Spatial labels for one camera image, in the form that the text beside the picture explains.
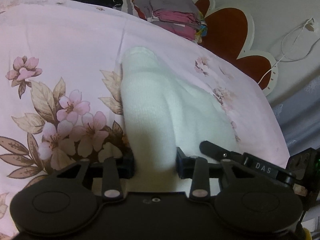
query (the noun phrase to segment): white towel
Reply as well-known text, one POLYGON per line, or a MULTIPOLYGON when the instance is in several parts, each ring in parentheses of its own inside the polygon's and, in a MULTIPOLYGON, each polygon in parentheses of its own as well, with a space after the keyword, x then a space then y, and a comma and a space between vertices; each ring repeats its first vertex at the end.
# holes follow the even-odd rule
MULTIPOLYGON (((199 144, 208 140, 239 151, 230 120, 217 100, 160 65, 153 52, 130 49, 122 68, 124 122, 136 163, 128 191, 185 191, 188 195, 191 180, 179 179, 175 171, 176 147, 187 156, 205 157, 199 144)), ((217 180, 211 182, 215 195, 217 180)))

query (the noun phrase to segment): folded clothes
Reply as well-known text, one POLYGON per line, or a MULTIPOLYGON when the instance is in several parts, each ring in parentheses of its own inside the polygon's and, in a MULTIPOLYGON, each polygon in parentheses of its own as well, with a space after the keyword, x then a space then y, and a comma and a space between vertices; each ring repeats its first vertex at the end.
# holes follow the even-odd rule
POLYGON ((133 4, 140 9, 140 11, 145 15, 146 19, 152 16, 150 0, 133 0, 133 4))
POLYGON ((157 25, 161 28, 166 29, 169 32, 177 34, 183 38, 186 38, 189 41, 193 41, 195 39, 196 30, 190 26, 185 25, 180 26, 174 23, 166 23, 161 21, 153 21, 154 25, 157 25))
POLYGON ((204 17, 192 0, 133 0, 148 22, 193 42, 206 35, 204 17))
POLYGON ((163 22, 185 24, 195 29, 199 29, 201 26, 201 22, 193 13, 157 10, 154 11, 153 14, 163 22))
POLYGON ((199 14, 198 8, 192 0, 150 0, 152 10, 175 11, 182 13, 199 14))

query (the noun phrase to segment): pink floral bedsheet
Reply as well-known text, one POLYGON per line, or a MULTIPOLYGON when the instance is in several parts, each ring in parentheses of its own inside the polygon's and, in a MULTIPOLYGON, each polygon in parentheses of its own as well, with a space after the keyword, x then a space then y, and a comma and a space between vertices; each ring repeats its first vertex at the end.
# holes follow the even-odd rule
POLYGON ((241 152, 284 167, 289 153, 258 85, 206 49, 121 11, 70 0, 0 0, 0 239, 24 187, 129 147, 121 57, 143 46, 220 102, 241 152))

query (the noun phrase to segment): screw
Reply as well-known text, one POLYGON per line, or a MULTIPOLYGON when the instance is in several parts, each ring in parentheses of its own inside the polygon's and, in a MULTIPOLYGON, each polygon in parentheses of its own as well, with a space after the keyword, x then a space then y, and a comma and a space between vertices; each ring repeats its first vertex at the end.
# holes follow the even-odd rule
POLYGON ((160 201, 161 201, 161 199, 158 198, 158 197, 154 197, 154 198, 152 198, 151 200, 152 200, 153 202, 160 202, 160 201))

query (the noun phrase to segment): leaf print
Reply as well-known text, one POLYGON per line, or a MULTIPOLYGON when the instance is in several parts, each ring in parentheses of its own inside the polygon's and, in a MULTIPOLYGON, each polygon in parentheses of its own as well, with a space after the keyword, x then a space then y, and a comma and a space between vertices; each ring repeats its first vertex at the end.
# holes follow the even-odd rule
POLYGON ((123 115, 122 104, 113 98, 99 98, 115 114, 123 115))
POLYGON ((112 130, 116 134, 116 136, 119 136, 122 138, 123 130, 122 130, 121 126, 116 121, 113 122, 112 130))
POLYGON ((36 166, 22 167, 11 172, 7 177, 12 179, 26 179, 37 175, 40 171, 41 169, 36 166))
POLYGON ((54 122, 56 104, 51 90, 41 82, 31 82, 31 99, 37 113, 47 122, 54 122))
POLYGON ((9 192, 0 194, 0 219, 4 217, 4 214, 8 208, 8 206, 5 204, 5 198, 8 194, 9 194, 9 192))
POLYGON ((36 139, 31 133, 28 133, 27 141, 28 141, 29 152, 31 154, 32 159, 35 161, 36 165, 42 170, 43 164, 39 158, 39 153, 38 153, 39 146, 36 139))
POLYGON ((7 236, 7 235, 5 235, 3 233, 0 233, 0 240, 10 240, 10 239, 11 239, 10 236, 7 236))
POLYGON ((32 134, 41 133, 45 124, 41 116, 33 113, 25 113, 25 116, 20 118, 12 116, 12 119, 20 129, 32 134))
POLYGON ((113 130, 109 126, 105 126, 104 128, 101 129, 102 131, 106 131, 108 133, 113 133, 113 130))
POLYGON ((3 154, 0 155, 0 159, 14 166, 28 167, 35 164, 33 160, 18 154, 3 154))
POLYGON ((51 159, 47 159, 47 160, 43 161, 44 169, 48 174, 52 174, 53 173, 53 168, 51 167, 50 162, 51 162, 51 159))
POLYGON ((37 177, 33 178, 31 181, 29 181, 29 183, 28 183, 27 185, 25 185, 25 187, 24 187, 23 189, 25 189, 25 188, 27 188, 27 187, 30 187, 30 186, 33 185, 33 184, 36 184, 37 182, 45 179, 47 176, 48 176, 48 175, 40 175, 40 176, 37 176, 37 177))
POLYGON ((16 87, 18 85, 20 85, 22 83, 22 81, 18 81, 18 80, 12 80, 12 83, 11 83, 11 87, 16 87))
POLYGON ((116 72, 112 71, 106 71, 106 70, 100 70, 105 79, 102 79, 104 84, 106 85, 107 89, 110 91, 113 98, 121 102, 121 95, 120 95, 120 85, 122 77, 119 76, 116 72))
POLYGON ((233 76, 227 74, 225 71, 223 71, 223 70, 221 69, 221 67, 219 67, 219 69, 220 69, 221 73, 224 74, 228 79, 230 79, 230 80, 233 79, 233 76))
POLYGON ((128 140, 128 137, 127 137, 126 134, 124 134, 124 135, 122 136, 122 142, 124 143, 124 145, 125 145, 126 147, 130 147, 129 140, 128 140))
POLYGON ((22 143, 7 137, 0 136, 0 146, 11 153, 29 155, 28 149, 22 143))
POLYGON ((101 150, 98 153, 98 160, 99 162, 103 162, 105 159, 110 158, 110 157, 114 157, 116 159, 121 158, 122 152, 120 151, 120 149, 113 145, 110 142, 107 142, 104 146, 103 146, 103 150, 101 150))
POLYGON ((24 92, 26 91, 26 83, 22 82, 19 86, 18 89, 18 94, 19 94, 19 98, 21 99, 21 96, 24 94, 24 92))
POLYGON ((52 94, 57 106, 60 98, 66 95, 66 83, 64 82, 63 78, 60 78, 59 82, 54 87, 52 94))

